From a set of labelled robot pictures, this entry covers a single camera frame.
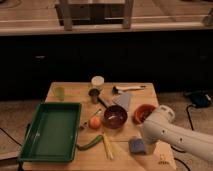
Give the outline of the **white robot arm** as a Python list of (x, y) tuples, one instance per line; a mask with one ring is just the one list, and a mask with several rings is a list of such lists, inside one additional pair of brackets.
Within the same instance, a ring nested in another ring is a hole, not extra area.
[(213, 163), (213, 136), (176, 126), (174, 119), (174, 111), (166, 105), (159, 105), (150, 114), (142, 115), (139, 130), (146, 151), (152, 154), (156, 143), (163, 141)]

